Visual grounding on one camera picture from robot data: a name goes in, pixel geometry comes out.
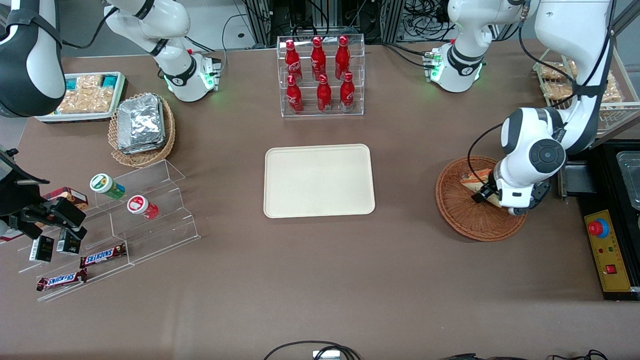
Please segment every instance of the black box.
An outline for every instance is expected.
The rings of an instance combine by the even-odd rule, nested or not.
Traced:
[[[39,236],[33,240],[31,246],[31,255],[29,255],[29,261],[36,263],[50,263],[51,255],[53,255],[53,239],[46,236]]]
[[[80,253],[80,240],[68,234],[67,231],[60,232],[60,240],[56,252],[62,254],[78,255]]]

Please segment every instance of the aluminum foil container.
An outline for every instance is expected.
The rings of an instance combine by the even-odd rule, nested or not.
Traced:
[[[118,150],[124,154],[160,149],[166,143],[162,100],[144,94],[118,106]]]

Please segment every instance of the snickers bar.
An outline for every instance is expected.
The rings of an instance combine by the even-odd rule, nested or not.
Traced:
[[[101,261],[109,260],[111,258],[115,258],[117,256],[122,256],[126,254],[127,254],[127,245],[125,243],[122,243],[121,245],[112,247],[107,250],[100,251],[93,255],[89,255],[86,258],[80,258],[80,268],[84,269],[89,265],[93,265]]]
[[[56,276],[56,277],[43,277],[38,281],[38,287],[36,290],[44,291],[57,286],[66,286],[73,284],[74,282],[86,282],[86,270],[82,269],[78,272],[72,272],[71,274]]]

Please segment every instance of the brown wicker basket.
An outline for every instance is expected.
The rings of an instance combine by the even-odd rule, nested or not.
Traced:
[[[144,94],[137,94],[133,97],[130,97],[130,99],[137,99],[142,95]],[[164,99],[162,99],[162,106],[164,111],[163,115],[164,131],[166,133],[166,144],[162,149],[139,152],[132,155],[125,155],[122,153],[122,151],[118,150],[118,112],[116,111],[113,114],[111,120],[109,121],[108,140],[111,147],[115,149],[111,153],[114,159],[118,160],[118,162],[123,165],[142,168],[146,167],[147,165],[157,163],[158,161],[165,159],[169,155],[171,149],[173,148],[173,143],[175,142],[175,120],[173,119],[173,113],[169,108],[169,104],[167,104],[166,100]]]
[[[484,156],[472,156],[474,169],[493,168],[497,162]],[[478,241],[500,241],[514,235],[523,225],[527,214],[516,217],[506,208],[488,202],[476,204],[471,190],[460,180],[470,172],[467,158],[450,162],[438,176],[436,201],[444,219],[457,232]]]

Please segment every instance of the yellow control panel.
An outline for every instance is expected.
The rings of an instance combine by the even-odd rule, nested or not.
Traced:
[[[587,225],[602,289],[609,292],[630,291],[631,285],[620,255],[618,239],[611,225],[609,210],[585,216],[584,223]]]

